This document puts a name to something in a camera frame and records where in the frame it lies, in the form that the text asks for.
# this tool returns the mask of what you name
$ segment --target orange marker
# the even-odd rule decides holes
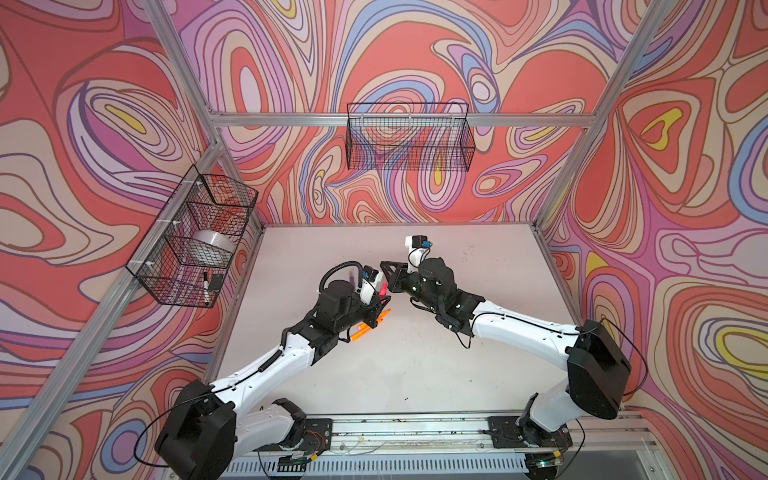
[[[378,325],[381,325],[381,323],[384,321],[384,317],[387,316],[389,312],[391,312],[391,310],[384,310],[383,312],[381,312],[381,315],[379,315],[379,318],[376,320]],[[360,323],[360,330],[358,330],[357,333],[352,335],[351,337],[352,341],[355,342],[361,336],[365,335],[370,331],[371,331],[371,327],[367,326],[365,323]]]

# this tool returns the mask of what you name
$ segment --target robotic arm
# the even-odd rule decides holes
[[[406,237],[408,262],[381,263],[390,292],[408,293],[411,304],[433,313],[456,336],[470,342],[473,336],[495,339],[568,372],[566,380],[528,400],[517,420],[520,440],[543,446],[582,415],[616,418],[631,367],[605,327],[592,321],[581,327],[545,322],[460,290],[442,258],[426,258],[431,246],[426,236]]]
[[[326,281],[335,272],[356,266],[358,285]],[[371,328],[389,296],[380,296],[384,276],[370,266],[345,262],[320,280],[315,306],[296,325],[286,328],[280,344],[250,365],[210,386],[199,380],[184,387],[170,410],[155,451],[183,480],[218,478],[233,458],[264,445],[298,445],[306,415],[287,399],[249,414],[278,385],[308,369],[339,342],[349,342],[358,323]],[[339,334],[346,331],[346,339]]]

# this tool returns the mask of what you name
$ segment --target colorful wall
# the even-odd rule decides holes
[[[768,478],[766,139],[768,4],[678,2],[546,229],[681,478]]]
[[[140,3],[0,1],[0,441],[207,146]],[[131,438],[204,371],[252,243],[215,309],[136,295],[28,478],[146,476]]]
[[[169,2],[214,111],[450,101],[592,112],[643,0]],[[222,131],[267,223],[530,221],[577,129],[475,129],[468,174],[350,173],[344,128]]]

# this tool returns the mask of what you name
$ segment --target white tabletop surface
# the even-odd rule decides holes
[[[406,261],[405,237],[427,235],[431,257],[454,270],[458,288],[505,308],[557,323],[568,309],[524,224],[267,228],[220,376],[254,361],[317,300],[320,278],[346,260],[379,269]],[[350,278],[354,269],[333,278]],[[265,399],[287,397],[308,414],[469,412],[522,409],[565,372],[530,353],[474,339],[463,349],[427,312],[394,294],[379,328],[341,343]]]

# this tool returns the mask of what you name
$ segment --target black wire mesh basket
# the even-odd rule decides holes
[[[475,139],[464,102],[346,106],[350,170],[469,171]]]
[[[128,270],[158,303],[213,308],[257,198],[238,180],[198,174],[162,237]]]

